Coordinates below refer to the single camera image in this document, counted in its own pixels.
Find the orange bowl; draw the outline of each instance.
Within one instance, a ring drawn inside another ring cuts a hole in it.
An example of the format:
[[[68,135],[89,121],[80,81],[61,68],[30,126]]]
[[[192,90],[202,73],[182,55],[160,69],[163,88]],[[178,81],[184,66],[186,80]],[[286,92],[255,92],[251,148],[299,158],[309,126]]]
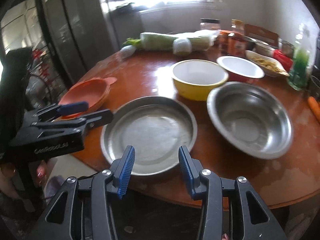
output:
[[[61,98],[59,105],[67,105],[71,103],[86,101],[89,109],[85,112],[62,116],[62,119],[71,119],[97,111],[106,101],[110,91],[110,85],[116,82],[116,78],[92,78],[75,84]]]

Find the yellow bowl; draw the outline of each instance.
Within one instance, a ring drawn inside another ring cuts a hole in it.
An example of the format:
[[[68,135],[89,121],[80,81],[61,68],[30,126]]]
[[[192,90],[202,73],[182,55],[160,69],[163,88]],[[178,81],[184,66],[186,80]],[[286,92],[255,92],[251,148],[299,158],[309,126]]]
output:
[[[210,91],[229,78],[218,64],[200,59],[178,62],[171,66],[171,71],[179,95],[196,101],[206,101]]]

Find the wooden chair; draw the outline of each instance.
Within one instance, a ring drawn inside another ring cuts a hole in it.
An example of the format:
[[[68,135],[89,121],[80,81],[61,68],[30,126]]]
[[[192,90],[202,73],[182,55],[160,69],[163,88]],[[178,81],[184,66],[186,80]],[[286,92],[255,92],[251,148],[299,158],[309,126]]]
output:
[[[264,28],[246,24],[244,25],[244,35],[260,41],[264,41],[271,46],[279,47],[279,44],[278,44],[279,35],[277,33],[268,31]]]

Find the wooden table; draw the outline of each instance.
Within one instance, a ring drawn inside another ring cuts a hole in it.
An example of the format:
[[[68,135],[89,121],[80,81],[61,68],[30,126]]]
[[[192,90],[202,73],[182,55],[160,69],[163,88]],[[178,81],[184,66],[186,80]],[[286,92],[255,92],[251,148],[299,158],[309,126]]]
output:
[[[207,52],[192,53],[185,59],[215,62],[218,56],[219,50],[212,47]],[[174,98],[184,103],[194,113],[198,124],[191,156],[220,177],[235,179],[245,176],[270,208],[297,203],[320,192],[320,125],[303,92],[292,89],[283,78],[266,76],[255,82],[282,102],[294,126],[294,139],[289,151],[276,160],[260,160],[226,142],[211,123],[206,102],[187,100],[177,94],[169,68],[181,60],[172,52],[136,52],[124,60],[116,53],[98,62],[82,80],[118,78],[104,105],[112,111],[130,100],[150,95]],[[100,149],[101,130],[100,127],[91,131],[86,137],[85,149],[74,154],[97,171],[110,166]],[[188,195],[178,167],[150,177],[132,176],[129,187],[168,202],[195,207],[201,205],[201,201],[192,201]],[[224,201],[224,207],[227,206],[227,201]]]

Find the green bottle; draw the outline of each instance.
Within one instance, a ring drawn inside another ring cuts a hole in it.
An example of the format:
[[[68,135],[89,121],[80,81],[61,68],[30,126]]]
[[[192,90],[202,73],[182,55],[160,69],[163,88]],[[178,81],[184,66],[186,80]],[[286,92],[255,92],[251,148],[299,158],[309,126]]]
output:
[[[296,49],[293,64],[287,79],[288,84],[295,90],[301,90],[307,85],[307,68],[310,57],[308,30],[304,24],[299,26],[300,33],[296,36]]]

